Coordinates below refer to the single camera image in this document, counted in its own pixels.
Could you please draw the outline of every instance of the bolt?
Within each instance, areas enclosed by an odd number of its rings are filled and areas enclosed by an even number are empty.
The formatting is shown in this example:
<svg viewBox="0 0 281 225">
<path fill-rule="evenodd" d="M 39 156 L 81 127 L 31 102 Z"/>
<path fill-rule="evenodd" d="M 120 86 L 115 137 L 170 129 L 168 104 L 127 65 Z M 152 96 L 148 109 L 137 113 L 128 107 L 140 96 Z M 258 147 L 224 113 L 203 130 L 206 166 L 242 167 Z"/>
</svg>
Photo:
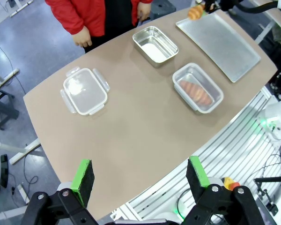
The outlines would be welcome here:
<svg viewBox="0 0 281 225">
<path fill-rule="evenodd" d="M 63 193 L 62 193 L 62 196 L 64 196 L 64 197 L 67 197 L 69 195 L 69 192 L 68 191 L 64 191 Z"/>
<path fill-rule="evenodd" d="M 41 194 L 41 195 L 39 195 L 39 196 L 37 197 L 37 199 L 38 199 L 38 200 L 41 200 L 43 197 L 44 197 L 44 195 Z"/>
<path fill-rule="evenodd" d="M 240 194 L 243 194 L 243 193 L 244 193 L 244 190 L 243 190 L 242 188 L 239 188 L 239 189 L 237 190 L 237 192 L 240 193 Z"/>
<path fill-rule="evenodd" d="M 219 188 L 218 188 L 217 186 L 213 186 L 213 187 L 211 188 L 211 190 L 214 191 L 214 192 L 218 192 L 218 191 L 219 191 Z"/>
</svg>

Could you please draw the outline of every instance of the hand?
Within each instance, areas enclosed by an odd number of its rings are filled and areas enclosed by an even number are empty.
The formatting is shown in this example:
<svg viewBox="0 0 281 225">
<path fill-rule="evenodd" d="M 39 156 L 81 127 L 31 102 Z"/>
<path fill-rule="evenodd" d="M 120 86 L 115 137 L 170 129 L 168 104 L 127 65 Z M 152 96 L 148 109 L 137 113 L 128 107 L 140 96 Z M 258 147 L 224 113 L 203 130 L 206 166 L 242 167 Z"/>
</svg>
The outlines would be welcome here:
<svg viewBox="0 0 281 225">
<path fill-rule="evenodd" d="M 149 17 L 150 11 L 151 11 L 151 3 L 145 4 L 140 2 L 137 6 L 137 18 L 140 21 L 144 21 Z"/>
<path fill-rule="evenodd" d="M 87 47 L 88 45 L 92 45 L 89 30 L 85 26 L 77 34 L 73 34 L 72 38 L 77 46 L 80 45 L 80 47 Z"/>
</svg>

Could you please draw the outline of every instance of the stool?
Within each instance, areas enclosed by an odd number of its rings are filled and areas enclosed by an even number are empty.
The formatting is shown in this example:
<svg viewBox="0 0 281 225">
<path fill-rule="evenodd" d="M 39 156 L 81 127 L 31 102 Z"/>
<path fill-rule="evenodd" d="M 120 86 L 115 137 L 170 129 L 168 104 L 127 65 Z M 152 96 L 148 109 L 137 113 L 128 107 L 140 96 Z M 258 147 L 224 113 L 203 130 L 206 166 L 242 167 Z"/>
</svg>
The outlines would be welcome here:
<svg viewBox="0 0 281 225">
<path fill-rule="evenodd" d="M 5 104 L 0 101 L 0 113 L 5 114 L 6 117 L 0 121 L 0 130 L 4 130 L 2 125 L 4 125 L 9 119 L 17 119 L 19 116 L 19 111 L 14 108 L 12 99 L 15 98 L 13 95 L 0 90 L 0 99 L 5 95 L 8 96 L 8 103 Z"/>
<path fill-rule="evenodd" d="M 151 20 L 155 20 L 174 12 L 176 12 L 176 7 L 168 0 L 153 0 L 151 4 L 150 18 Z"/>
</svg>

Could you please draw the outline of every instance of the stainless steel tray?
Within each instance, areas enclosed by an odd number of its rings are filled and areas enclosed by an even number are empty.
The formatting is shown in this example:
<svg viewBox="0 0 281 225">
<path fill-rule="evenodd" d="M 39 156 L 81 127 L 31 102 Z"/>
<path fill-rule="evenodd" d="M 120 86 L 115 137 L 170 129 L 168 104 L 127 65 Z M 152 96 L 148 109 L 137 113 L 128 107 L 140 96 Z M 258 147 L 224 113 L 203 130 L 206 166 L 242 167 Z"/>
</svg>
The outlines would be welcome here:
<svg viewBox="0 0 281 225">
<path fill-rule="evenodd" d="M 199 20 L 176 23 L 232 81 L 238 81 L 259 61 L 260 56 L 220 16 L 213 13 Z"/>
<path fill-rule="evenodd" d="M 179 52 L 175 45 L 157 27 L 147 27 L 133 35 L 133 41 L 140 53 L 158 68 Z"/>
</svg>

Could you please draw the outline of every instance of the black shirt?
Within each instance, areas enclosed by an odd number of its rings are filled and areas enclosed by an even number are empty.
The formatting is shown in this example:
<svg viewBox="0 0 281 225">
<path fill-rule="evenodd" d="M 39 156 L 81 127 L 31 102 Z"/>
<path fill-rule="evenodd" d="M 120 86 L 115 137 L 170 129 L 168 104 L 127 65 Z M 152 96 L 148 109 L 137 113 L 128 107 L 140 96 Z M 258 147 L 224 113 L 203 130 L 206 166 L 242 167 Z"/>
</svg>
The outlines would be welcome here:
<svg viewBox="0 0 281 225">
<path fill-rule="evenodd" d="M 105 0 L 105 29 L 122 29 L 132 24 L 130 0 Z"/>
</svg>

